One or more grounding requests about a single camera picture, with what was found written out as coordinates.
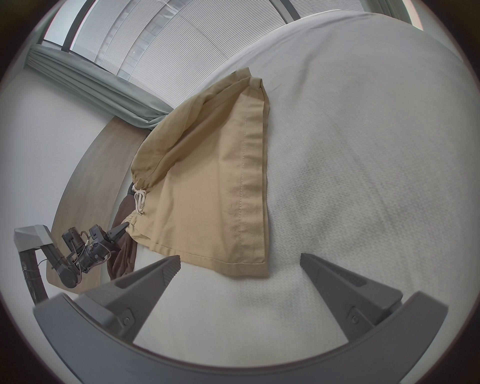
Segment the bed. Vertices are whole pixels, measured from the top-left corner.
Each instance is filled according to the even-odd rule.
[[[300,360],[347,342],[302,252],[449,306],[403,383],[452,342],[480,291],[480,94],[462,61],[387,16],[287,24],[193,92],[248,66],[270,98],[268,278],[182,263],[135,343],[214,366]],[[130,184],[127,174],[122,189]],[[135,269],[162,256],[138,246]]]

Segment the brown cloth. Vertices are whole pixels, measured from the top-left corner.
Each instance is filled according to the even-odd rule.
[[[134,209],[135,199],[133,195],[128,194],[120,203],[119,210],[115,216],[115,219],[113,220],[112,227],[120,225]],[[119,239],[118,245],[121,248],[121,251],[112,252],[112,255],[107,260],[107,270],[111,280],[133,272],[133,267],[135,267],[137,243],[130,237],[128,233],[124,233]]]
[[[225,275],[267,276],[268,111],[248,68],[175,108],[133,158],[131,237]]]

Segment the white drawstring bow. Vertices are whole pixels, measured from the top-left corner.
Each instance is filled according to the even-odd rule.
[[[139,215],[143,215],[144,214],[144,206],[145,206],[145,197],[147,195],[147,192],[140,189],[140,190],[137,190],[135,188],[135,185],[132,186],[132,191],[135,192],[135,211],[139,214]]]

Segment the curtain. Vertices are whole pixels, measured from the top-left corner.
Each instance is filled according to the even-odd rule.
[[[26,65],[135,127],[152,130],[172,111],[147,91],[59,49],[35,44]]]

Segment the wooden board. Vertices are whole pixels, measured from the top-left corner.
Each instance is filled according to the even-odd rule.
[[[69,228],[87,231],[94,224],[107,230],[115,200],[133,157],[148,131],[114,117],[88,147],[63,192],[53,220],[52,236],[64,256],[70,251],[62,239]],[[82,275],[75,288],[66,288],[47,262],[47,281],[82,293],[100,285],[100,266]]]

